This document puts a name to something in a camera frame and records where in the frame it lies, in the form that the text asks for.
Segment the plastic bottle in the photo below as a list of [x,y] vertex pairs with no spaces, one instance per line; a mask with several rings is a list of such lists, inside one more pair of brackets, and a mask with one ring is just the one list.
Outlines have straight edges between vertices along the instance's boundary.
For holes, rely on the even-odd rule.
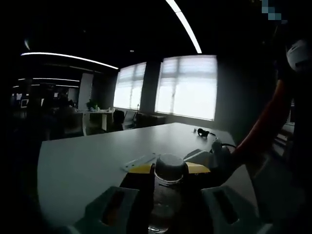
[[185,162],[170,154],[161,155],[155,164],[154,208],[149,231],[166,232],[181,207],[180,185]]

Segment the white table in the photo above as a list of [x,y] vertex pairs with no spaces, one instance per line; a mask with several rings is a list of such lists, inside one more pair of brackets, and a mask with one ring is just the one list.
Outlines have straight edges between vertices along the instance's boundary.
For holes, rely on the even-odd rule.
[[82,130],[83,135],[86,136],[86,128],[90,125],[90,114],[102,115],[101,128],[107,130],[107,115],[111,115],[113,111],[111,110],[99,110],[99,111],[77,111],[77,113],[83,113],[82,115]]
[[[193,150],[210,150],[195,126],[171,123],[126,131],[44,141],[38,161],[41,211],[53,226],[72,224],[85,206],[110,186],[119,186],[126,172],[120,167],[140,156],[171,153],[184,158]],[[207,129],[223,143],[234,144],[227,132]]]

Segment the ceiling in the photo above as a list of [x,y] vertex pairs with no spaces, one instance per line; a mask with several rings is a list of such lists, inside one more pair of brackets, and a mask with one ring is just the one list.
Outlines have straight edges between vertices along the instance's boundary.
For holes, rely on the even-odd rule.
[[[261,48],[274,25],[249,0],[176,0],[203,54]],[[118,68],[165,57],[196,54],[183,25],[165,0],[83,2],[27,6],[22,13],[20,52],[50,52],[92,59]],[[20,57],[21,66],[62,64],[101,72],[112,68],[56,56]]]

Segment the window blind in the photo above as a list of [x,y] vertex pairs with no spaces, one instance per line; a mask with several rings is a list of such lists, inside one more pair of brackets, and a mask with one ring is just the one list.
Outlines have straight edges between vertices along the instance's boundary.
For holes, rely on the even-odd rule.
[[166,58],[161,66],[155,111],[214,120],[216,93],[215,56]]
[[122,68],[117,77],[114,107],[139,109],[146,63]]

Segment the bottle cap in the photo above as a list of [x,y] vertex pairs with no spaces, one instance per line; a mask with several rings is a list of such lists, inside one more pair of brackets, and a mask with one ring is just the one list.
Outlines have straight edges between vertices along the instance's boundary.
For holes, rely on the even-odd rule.
[[184,160],[172,154],[164,154],[159,156],[155,164],[156,175],[166,181],[175,181],[181,179],[184,169]]

